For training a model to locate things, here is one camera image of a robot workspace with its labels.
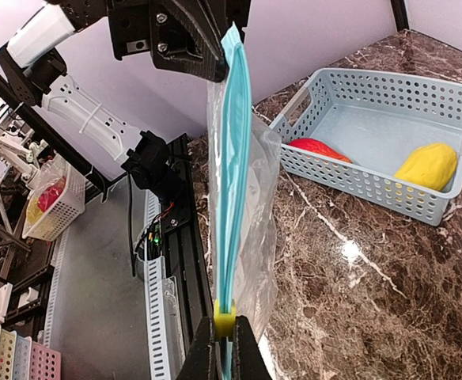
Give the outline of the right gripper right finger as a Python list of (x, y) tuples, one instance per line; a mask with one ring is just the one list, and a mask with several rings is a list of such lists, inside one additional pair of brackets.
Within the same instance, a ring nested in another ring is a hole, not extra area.
[(245, 316), (238, 316), (233, 328), (231, 375), (234, 380), (272, 379)]

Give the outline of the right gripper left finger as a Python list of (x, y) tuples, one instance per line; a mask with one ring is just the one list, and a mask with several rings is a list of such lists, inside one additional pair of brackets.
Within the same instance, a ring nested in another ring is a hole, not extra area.
[(177, 380), (215, 380), (217, 375), (216, 328), (212, 317), (203, 317), (194, 335)]

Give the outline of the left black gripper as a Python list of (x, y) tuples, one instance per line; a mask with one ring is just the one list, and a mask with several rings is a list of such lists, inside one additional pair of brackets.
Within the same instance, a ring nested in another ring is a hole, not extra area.
[(250, 1), (107, 1), (114, 56), (150, 51), (157, 69), (222, 82), (227, 63), (221, 38), (248, 25)]

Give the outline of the small blue zip bag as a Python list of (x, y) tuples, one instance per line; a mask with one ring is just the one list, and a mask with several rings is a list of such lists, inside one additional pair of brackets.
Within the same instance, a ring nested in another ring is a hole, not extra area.
[(206, 111), (212, 318), (217, 335), (218, 376), (232, 379), (236, 318), (248, 319), (262, 355), (261, 337), (278, 291), (272, 206), (281, 141), (252, 112), (248, 59), (237, 26), (228, 27), (221, 45), (227, 74), (222, 82), (208, 85)]

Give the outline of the red chili pepper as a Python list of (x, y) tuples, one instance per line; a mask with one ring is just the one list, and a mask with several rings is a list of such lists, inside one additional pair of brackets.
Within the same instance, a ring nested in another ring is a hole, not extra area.
[(333, 158), (342, 162), (351, 163), (352, 161), (340, 152), (333, 150), (325, 143), (311, 138), (295, 139), (289, 143), (289, 146), (306, 150), (308, 152), (323, 155), (325, 157)]

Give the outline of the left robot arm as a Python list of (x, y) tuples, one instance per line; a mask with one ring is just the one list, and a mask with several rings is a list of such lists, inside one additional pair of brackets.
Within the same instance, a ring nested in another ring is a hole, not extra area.
[(222, 38), (243, 31), (248, 1), (47, 1), (0, 47), (0, 66), (19, 101), (72, 123), (98, 143), (142, 190), (172, 202), (183, 180), (164, 139), (131, 126), (69, 76), (57, 47), (108, 20), (116, 59), (148, 52), (156, 68), (221, 82), (229, 70)]

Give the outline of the white basket of toys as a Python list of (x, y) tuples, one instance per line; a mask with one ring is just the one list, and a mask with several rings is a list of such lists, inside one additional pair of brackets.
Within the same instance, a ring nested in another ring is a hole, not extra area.
[(85, 211), (85, 182), (60, 155), (46, 162), (28, 202), (22, 237), (56, 240)]

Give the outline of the stacked pastel baskets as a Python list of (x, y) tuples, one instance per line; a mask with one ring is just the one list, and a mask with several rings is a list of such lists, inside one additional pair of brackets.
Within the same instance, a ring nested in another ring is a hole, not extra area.
[(62, 355), (0, 327), (0, 379), (61, 379)]

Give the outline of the blue plastic basket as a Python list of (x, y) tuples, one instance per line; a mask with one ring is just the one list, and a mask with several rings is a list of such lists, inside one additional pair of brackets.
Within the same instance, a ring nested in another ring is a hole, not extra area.
[[(317, 70), (275, 117), (281, 163), (292, 174), (437, 226), (462, 190), (462, 83), (376, 70)], [(311, 138), (347, 163), (289, 143)], [(395, 178), (420, 146), (457, 153), (450, 182), (435, 191)]]

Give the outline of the black table front rail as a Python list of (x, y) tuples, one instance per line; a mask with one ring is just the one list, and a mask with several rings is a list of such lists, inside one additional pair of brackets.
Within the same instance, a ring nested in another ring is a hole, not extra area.
[(212, 314), (210, 285), (195, 206), (189, 138), (183, 134), (168, 144), (171, 210), (163, 218), (163, 249), (167, 275), (176, 280), (182, 352), (187, 356), (203, 317)]

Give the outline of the left black frame post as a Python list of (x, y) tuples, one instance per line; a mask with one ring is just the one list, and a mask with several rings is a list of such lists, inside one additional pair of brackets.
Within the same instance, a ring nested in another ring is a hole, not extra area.
[(396, 29), (398, 31), (409, 29), (410, 25), (409, 25), (405, 1), (404, 0), (390, 0), (390, 4), (392, 7)]

